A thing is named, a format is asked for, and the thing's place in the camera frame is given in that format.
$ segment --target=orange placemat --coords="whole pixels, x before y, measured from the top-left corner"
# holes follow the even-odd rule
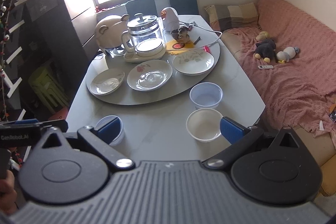
[[[188,49],[190,48],[194,48],[195,45],[193,42],[191,43],[187,43],[187,44],[184,44],[184,47],[180,48],[178,51],[171,51],[173,50],[173,45],[175,44],[179,44],[175,39],[173,40],[170,40],[169,42],[166,43],[166,46],[167,46],[167,49],[166,49],[166,52],[169,53],[169,54],[180,54],[182,52],[185,52],[187,51]]]

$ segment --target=screw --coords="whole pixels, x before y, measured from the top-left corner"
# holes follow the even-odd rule
[[[211,168],[219,168],[224,165],[224,161],[219,159],[210,159],[207,161],[207,166]]]
[[[115,162],[119,168],[128,168],[133,165],[133,161],[130,159],[119,159]]]

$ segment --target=logo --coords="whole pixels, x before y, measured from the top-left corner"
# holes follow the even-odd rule
[[[9,136],[3,136],[1,135],[1,140],[2,141],[11,141],[11,140],[25,140],[25,139],[29,139],[29,135],[28,134],[24,134],[24,135],[9,135]]]

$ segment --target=plaid pillow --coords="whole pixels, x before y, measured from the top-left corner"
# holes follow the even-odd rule
[[[210,5],[204,9],[209,14],[211,28],[215,31],[258,27],[258,11],[254,3],[237,6]]]

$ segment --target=paper bowl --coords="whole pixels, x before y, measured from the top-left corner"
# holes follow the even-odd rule
[[[215,109],[223,99],[223,90],[219,85],[210,82],[203,82],[195,85],[191,89],[189,97],[197,109]]]
[[[191,113],[185,124],[188,133],[200,142],[211,142],[221,135],[223,115],[212,108],[201,108]]]

